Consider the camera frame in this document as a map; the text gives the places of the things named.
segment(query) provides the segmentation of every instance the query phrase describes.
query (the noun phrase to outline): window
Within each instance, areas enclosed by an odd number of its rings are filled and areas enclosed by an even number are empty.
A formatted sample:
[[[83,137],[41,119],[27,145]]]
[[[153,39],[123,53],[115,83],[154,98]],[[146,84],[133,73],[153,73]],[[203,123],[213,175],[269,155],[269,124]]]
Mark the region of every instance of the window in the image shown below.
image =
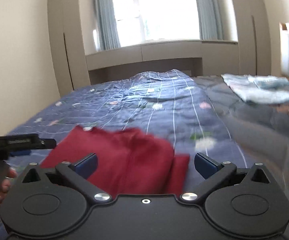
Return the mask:
[[[199,39],[196,0],[113,0],[121,46]]]

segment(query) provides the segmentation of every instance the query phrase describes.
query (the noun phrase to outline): metal screw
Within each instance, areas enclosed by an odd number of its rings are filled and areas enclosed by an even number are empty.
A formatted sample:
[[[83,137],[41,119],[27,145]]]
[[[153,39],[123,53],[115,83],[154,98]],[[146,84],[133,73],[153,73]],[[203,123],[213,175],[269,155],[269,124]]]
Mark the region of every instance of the metal screw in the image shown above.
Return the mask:
[[[151,200],[149,200],[149,199],[143,199],[141,202],[142,202],[143,204],[149,204],[149,203],[151,202]]]
[[[98,193],[98,194],[95,194],[94,195],[94,199],[97,200],[97,201],[107,201],[111,198],[111,196],[107,193]]]
[[[192,192],[187,192],[181,195],[181,198],[186,201],[194,201],[198,198],[198,195]]]

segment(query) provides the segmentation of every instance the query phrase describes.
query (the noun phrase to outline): hand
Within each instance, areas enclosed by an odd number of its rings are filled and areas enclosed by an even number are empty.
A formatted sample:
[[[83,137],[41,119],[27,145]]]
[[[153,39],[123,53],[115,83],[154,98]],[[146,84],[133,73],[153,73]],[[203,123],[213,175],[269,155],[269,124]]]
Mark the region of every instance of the hand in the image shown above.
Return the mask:
[[[13,169],[10,168],[7,176],[8,176],[9,178],[15,178],[15,177],[17,177],[17,173],[16,173],[15,170],[13,170]],[[2,182],[2,185],[1,185],[0,205],[1,205],[2,201],[4,200],[4,198],[6,197],[6,194],[8,193],[9,188],[10,188],[10,180],[9,180],[9,179],[5,179],[5,180]]]

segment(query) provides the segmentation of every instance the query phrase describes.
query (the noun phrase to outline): curtain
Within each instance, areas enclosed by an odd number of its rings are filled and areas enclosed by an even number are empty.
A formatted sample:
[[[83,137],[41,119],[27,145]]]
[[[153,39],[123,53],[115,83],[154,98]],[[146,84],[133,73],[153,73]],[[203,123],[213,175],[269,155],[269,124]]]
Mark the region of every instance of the curtain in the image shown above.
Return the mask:
[[[117,22],[114,17],[113,0],[95,0],[95,9],[98,18],[101,49],[120,48]]]
[[[218,0],[197,0],[200,39],[223,40],[223,28]]]

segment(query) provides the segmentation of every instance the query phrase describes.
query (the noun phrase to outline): red garment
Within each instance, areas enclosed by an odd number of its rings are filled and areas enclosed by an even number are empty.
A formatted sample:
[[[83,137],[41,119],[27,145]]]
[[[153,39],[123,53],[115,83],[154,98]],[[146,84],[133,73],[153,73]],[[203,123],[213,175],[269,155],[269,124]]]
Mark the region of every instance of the red garment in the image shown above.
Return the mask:
[[[112,195],[182,193],[189,155],[174,155],[170,143],[140,129],[84,131],[76,126],[41,167],[75,162],[96,153],[98,168],[88,181]]]

